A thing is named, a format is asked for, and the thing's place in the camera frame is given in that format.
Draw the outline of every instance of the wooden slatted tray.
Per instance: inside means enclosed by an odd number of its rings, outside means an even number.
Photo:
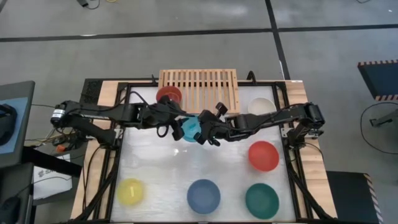
[[[181,91],[181,107],[188,113],[216,112],[218,102],[224,103],[229,114],[239,113],[235,69],[161,70],[159,89],[168,85]]]

